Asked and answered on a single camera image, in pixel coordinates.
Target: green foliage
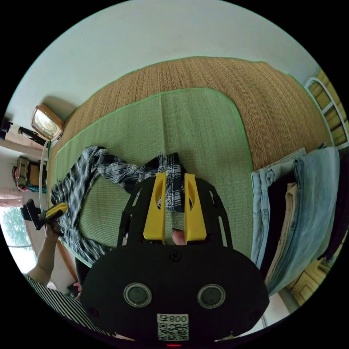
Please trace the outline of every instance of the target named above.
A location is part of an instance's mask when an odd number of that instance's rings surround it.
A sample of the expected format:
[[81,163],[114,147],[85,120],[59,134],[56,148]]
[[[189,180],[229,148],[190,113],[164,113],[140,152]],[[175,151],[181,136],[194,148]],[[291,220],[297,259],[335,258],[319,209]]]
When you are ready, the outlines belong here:
[[[31,244],[20,208],[12,207],[5,211],[3,219],[7,234],[12,240],[9,245],[23,246]],[[25,247],[24,249],[31,250],[31,247]]]

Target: black and white striped sleeve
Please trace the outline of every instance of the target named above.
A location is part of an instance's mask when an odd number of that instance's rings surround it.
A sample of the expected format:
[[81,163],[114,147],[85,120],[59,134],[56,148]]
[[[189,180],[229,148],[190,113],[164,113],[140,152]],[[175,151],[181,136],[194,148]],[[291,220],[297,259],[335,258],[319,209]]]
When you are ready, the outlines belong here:
[[57,290],[45,287],[44,285],[34,281],[27,274],[23,274],[23,276],[29,282],[35,292],[40,296],[40,298],[57,313],[90,330],[110,336],[109,333],[102,331],[92,324],[79,301]]

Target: label sticker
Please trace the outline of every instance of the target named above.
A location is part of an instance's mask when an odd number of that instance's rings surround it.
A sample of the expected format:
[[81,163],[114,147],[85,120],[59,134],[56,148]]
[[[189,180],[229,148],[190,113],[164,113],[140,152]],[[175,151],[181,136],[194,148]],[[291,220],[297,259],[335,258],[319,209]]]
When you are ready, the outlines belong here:
[[160,341],[188,341],[188,314],[157,314],[157,337]]

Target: black and white plaid shirt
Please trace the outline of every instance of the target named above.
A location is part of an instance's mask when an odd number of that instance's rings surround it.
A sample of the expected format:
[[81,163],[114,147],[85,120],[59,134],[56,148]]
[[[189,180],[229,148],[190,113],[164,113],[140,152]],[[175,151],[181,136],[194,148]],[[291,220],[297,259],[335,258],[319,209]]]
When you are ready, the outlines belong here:
[[84,149],[64,180],[56,183],[51,190],[52,204],[65,202],[68,205],[67,212],[58,220],[64,234],[63,242],[86,262],[93,264],[112,249],[85,238],[79,231],[83,200],[96,178],[102,175],[131,194],[137,183],[161,172],[166,172],[166,210],[184,212],[185,169],[178,153],[159,155],[145,165],[137,166],[110,154],[103,147]]

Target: white metal bed frame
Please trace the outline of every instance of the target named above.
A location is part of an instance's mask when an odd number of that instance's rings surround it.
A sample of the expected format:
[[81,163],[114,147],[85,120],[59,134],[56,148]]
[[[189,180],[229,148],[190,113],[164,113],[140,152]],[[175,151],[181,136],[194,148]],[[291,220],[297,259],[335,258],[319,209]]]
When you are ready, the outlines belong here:
[[[326,94],[328,95],[328,98],[330,99],[330,103],[324,108],[321,110],[317,100],[315,99],[315,97],[313,96],[313,94],[310,92],[310,86],[314,83],[314,82],[317,82],[319,83],[322,88],[324,89],[324,91],[326,92]],[[334,146],[334,140],[333,140],[333,137],[332,137],[332,133],[331,133],[331,130],[330,130],[330,127],[328,126],[328,123],[327,123],[327,120],[326,120],[326,117],[325,117],[325,113],[328,112],[330,110],[331,107],[334,107],[336,109],[336,112],[339,116],[339,119],[342,123],[342,126],[344,128],[344,134],[345,134],[345,137],[346,137],[346,142],[344,142],[343,144],[340,144],[337,146],[337,149],[340,150],[340,149],[343,149],[343,148],[347,148],[349,147],[349,134],[348,134],[348,130],[346,129],[346,126],[345,126],[345,123],[344,123],[344,120],[343,120],[343,117],[337,107],[337,104],[335,103],[333,97],[331,96],[331,94],[328,92],[326,86],[323,84],[323,82],[321,80],[319,80],[318,78],[316,77],[311,77],[304,85],[304,88],[309,92],[311,98],[313,99],[314,103],[317,105],[318,109],[320,110],[321,112],[321,115],[326,123],[326,126],[327,126],[327,130],[328,130],[328,133],[330,135],[330,138],[331,138],[331,144],[332,146]]]

